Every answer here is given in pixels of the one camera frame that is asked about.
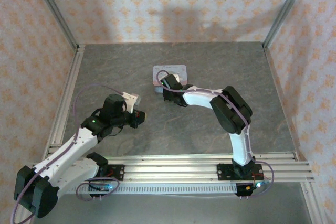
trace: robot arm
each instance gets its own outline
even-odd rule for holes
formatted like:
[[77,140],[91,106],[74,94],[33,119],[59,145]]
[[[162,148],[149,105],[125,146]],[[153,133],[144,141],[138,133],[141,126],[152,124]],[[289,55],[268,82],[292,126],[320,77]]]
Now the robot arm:
[[163,98],[165,101],[173,101],[179,106],[198,105],[214,111],[222,128],[229,133],[233,148],[235,172],[240,176],[245,176],[249,173],[254,164],[254,158],[248,141],[248,126],[245,125],[236,111],[219,95],[223,94],[229,98],[246,121],[250,123],[252,110],[238,92],[231,86],[227,86],[223,90],[200,89],[193,85],[182,86],[172,74],[164,77],[161,83],[169,89],[185,90],[182,93],[164,89]]
[[14,199],[22,192],[29,180],[47,164],[57,158],[72,142],[75,144],[46,170],[44,170],[25,192],[20,204],[34,213],[37,218],[47,215],[58,199],[70,188],[86,179],[107,175],[108,161],[97,153],[87,155],[78,165],[73,164],[88,150],[111,134],[114,127],[122,129],[129,125],[137,128],[145,121],[145,113],[134,109],[139,104],[137,94],[111,94],[103,108],[97,109],[81,124],[78,137],[73,136],[57,152],[33,168],[24,166],[17,174]]

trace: enclosure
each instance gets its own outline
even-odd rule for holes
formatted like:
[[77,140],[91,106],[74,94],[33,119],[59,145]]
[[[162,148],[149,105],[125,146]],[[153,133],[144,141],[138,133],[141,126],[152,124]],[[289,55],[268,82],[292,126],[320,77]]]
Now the enclosure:
[[[275,169],[272,189],[249,200],[209,191],[117,193],[91,203],[72,190],[30,223],[335,222],[335,0],[1,0],[1,7],[1,223],[9,223],[17,171],[73,136],[74,98],[92,83],[139,94],[137,108],[148,115],[91,150],[125,164],[124,186],[219,185],[214,165],[232,158],[229,134],[212,110],[164,102],[154,92],[157,65],[186,65],[197,87],[235,87],[253,110],[252,150]],[[79,121],[110,93],[84,92]],[[28,215],[20,208],[16,221]]]

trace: orange floral pattern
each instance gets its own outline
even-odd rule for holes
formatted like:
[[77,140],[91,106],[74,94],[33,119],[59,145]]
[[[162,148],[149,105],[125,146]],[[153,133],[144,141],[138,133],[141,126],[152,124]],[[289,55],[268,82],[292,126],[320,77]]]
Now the orange floral pattern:
[[80,44],[263,41],[284,1],[56,0]]
[[0,0],[0,223],[16,173],[40,161],[74,56],[44,0]]
[[270,47],[292,136],[336,220],[336,0],[297,0]]

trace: patterned wall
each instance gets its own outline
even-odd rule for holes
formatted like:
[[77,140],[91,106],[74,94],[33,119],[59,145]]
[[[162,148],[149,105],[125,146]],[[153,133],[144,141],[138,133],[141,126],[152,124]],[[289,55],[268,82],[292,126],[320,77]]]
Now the patterned wall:
[[291,131],[336,220],[336,0],[297,0],[270,52]]
[[284,0],[56,0],[80,44],[263,41]]
[[16,173],[42,158],[73,56],[44,0],[0,0],[0,223]]

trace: gray floor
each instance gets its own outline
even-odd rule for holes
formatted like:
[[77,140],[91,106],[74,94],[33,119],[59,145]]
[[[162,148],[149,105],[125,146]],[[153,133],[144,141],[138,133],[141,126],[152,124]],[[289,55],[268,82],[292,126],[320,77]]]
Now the gray floor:
[[[153,66],[186,65],[188,82],[200,88],[235,87],[253,110],[250,129],[255,153],[294,151],[271,72],[259,42],[87,45],[75,87],[104,83],[142,97],[138,107],[148,114],[138,129],[125,127],[93,150],[103,156],[231,153],[229,136],[213,111],[182,108],[154,93]],[[79,99],[82,122],[101,108],[110,93],[92,88]],[[65,140],[75,131],[72,114]]]
[[311,223],[299,183],[274,184],[261,197],[201,199],[161,195],[112,195],[83,202],[65,195],[35,224],[307,224]]

